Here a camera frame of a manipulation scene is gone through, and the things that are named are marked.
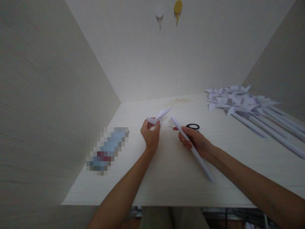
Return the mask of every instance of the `wire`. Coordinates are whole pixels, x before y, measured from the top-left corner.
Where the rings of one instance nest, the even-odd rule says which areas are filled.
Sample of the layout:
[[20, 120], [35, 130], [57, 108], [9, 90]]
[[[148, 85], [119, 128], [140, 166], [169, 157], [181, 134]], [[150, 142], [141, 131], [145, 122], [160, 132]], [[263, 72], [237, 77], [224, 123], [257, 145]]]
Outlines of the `wire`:
[[266, 214], [264, 214], [265, 217], [265, 229], [268, 229], [268, 220]]
[[228, 229], [228, 208], [226, 208], [225, 229]]

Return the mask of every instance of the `wall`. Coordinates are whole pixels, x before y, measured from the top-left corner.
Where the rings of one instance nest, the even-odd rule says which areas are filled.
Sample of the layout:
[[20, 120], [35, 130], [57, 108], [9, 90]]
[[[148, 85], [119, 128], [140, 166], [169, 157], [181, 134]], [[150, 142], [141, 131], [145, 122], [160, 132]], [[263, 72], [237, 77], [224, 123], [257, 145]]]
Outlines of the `wall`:
[[255, 63], [244, 84], [284, 102], [278, 108], [305, 121], [305, 1], [297, 0]]
[[60, 206], [120, 101], [65, 1], [0, 1], [0, 228], [85, 228]]
[[178, 27], [175, 2], [67, 0], [121, 102], [241, 84], [294, 0], [183, 1]]

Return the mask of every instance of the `table surface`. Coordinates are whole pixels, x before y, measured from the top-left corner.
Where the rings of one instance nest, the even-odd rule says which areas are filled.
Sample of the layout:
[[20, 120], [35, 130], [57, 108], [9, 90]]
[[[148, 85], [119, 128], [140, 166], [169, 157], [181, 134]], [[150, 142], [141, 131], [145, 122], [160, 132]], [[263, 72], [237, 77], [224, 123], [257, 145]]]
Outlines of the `table surface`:
[[[219, 170], [207, 163], [215, 182], [190, 151], [168, 127], [170, 116], [181, 125], [196, 123], [214, 145], [225, 150], [253, 170], [305, 198], [305, 160], [273, 138], [260, 138], [224, 110], [208, 110], [207, 94], [129, 102], [120, 105], [108, 127], [128, 127], [129, 139], [115, 157], [107, 175], [98, 176], [86, 166], [75, 180], [63, 205], [99, 205], [145, 150], [140, 128], [146, 117], [172, 107], [163, 118], [158, 150], [141, 183], [133, 205], [255, 207]], [[305, 150], [305, 144], [289, 136], [289, 141]]]

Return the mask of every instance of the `scissors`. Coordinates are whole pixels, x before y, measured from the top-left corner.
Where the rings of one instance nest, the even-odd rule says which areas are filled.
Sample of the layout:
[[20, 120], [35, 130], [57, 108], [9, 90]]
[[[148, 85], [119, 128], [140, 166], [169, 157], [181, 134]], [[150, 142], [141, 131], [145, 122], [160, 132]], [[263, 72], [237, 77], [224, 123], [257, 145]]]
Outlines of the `scissors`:
[[186, 125], [186, 127], [194, 129], [196, 131], [198, 131], [198, 129], [200, 128], [200, 126], [198, 124], [195, 124], [195, 123], [188, 124], [188, 125]]

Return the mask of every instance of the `stain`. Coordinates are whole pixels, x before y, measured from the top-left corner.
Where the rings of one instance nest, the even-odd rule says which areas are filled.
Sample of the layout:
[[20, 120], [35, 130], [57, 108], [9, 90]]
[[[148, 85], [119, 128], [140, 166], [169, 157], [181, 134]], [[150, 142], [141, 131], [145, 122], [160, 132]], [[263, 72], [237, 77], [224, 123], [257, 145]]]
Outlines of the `stain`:
[[185, 102], [188, 102], [189, 100], [188, 99], [178, 99], [176, 98], [175, 100], [172, 100], [166, 104], [164, 104], [165, 106], [173, 106], [175, 104], [179, 104], [179, 103], [185, 103]]

